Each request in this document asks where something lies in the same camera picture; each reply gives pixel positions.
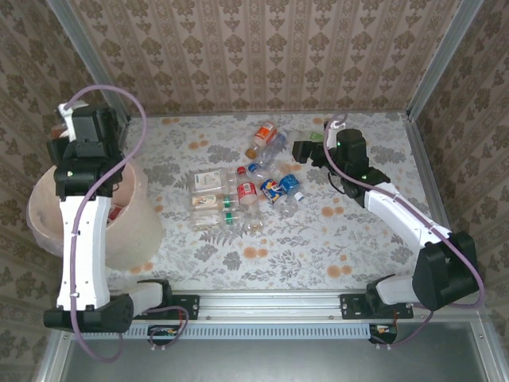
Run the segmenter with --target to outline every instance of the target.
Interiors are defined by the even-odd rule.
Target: white bottle cap
[[[296,201],[302,201],[302,199],[304,199],[304,194],[299,191],[298,193],[295,193],[293,197],[295,198]]]

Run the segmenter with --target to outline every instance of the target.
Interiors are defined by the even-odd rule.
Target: blue bottle cap
[[[260,165],[258,163],[251,163],[247,169],[249,170],[250,173],[253,173],[255,172],[256,170],[259,170],[260,169]]]

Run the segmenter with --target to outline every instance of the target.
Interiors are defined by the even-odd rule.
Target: red bottle label
[[[256,195],[256,187],[253,183],[242,183],[237,186],[237,194],[239,195],[239,200],[245,197],[246,195]]]

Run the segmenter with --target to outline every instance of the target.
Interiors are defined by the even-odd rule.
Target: beige bucket
[[[55,167],[49,169],[33,188],[27,221],[37,244],[61,257],[64,226],[59,198],[55,195],[54,171]],[[106,228],[106,265],[125,271],[144,264],[156,254],[161,246],[163,229],[146,197],[148,180],[142,169],[134,161],[129,161],[122,179],[111,201],[123,210]]]

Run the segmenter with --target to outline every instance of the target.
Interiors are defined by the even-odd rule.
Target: metal frame
[[[408,105],[409,116],[412,119],[417,119],[422,111],[426,101],[437,86],[438,81],[445,68],[453,58],[458,45],[461,43],[464,34],[467,32],[468,27],[477,14],[477,11],[482,6],[482,0],[468,0],[461,2],[458,10],[454,15],[451,24],[440,45],[435,52],[433,59],[429,63],[426,73],[421,79],[417,90],[412,96],[412,100]]]
[[[431,166],[427,160],[414,121],[406,123],[406,132],[414,154],[422,186],[428,200],[432,218],[449,226],[444,207],[438,194]],[[186,290],[175,294],[198,294],[200,316],[193,325],[351,325],[389,323],[392,320],[343,320],[340,310],[340,294],[363,293],[364,290],[292,290],[292,291],[210,291]],[[460,302],[471,303],[476,296],[468,296]],[[404,322],[422,322],[428,310],[414,307],[414,318]],[[509,381],[509,368],[488,312],[485,310],[462,310],[445,307],[433,317],[433,322],[469,322],[476,339],[476,346],[490,382]],[[134,324],[175,324],[175,321],[137,320]],[[37,381],[60,380],[73,335],[53,331]]]
[[[92,79],[96,84],[115,84],[115,79],[111,78],[103,63],[99,59],[97,52],[88,40],[78,17],[74,14],[71,5],[67,1],[48,0],[49,7],[55,14],[59,23],[64,28],[65,33],[71,40],[72,46],[78,52],[81,60],[90,72]],[[113,107],[119,121],[126,126],[129,118],[129,109],[127,103],[118,93],[102,92],[104,99]],[[120,136],[121,146],[126,140],[127,128],[123,128]]]

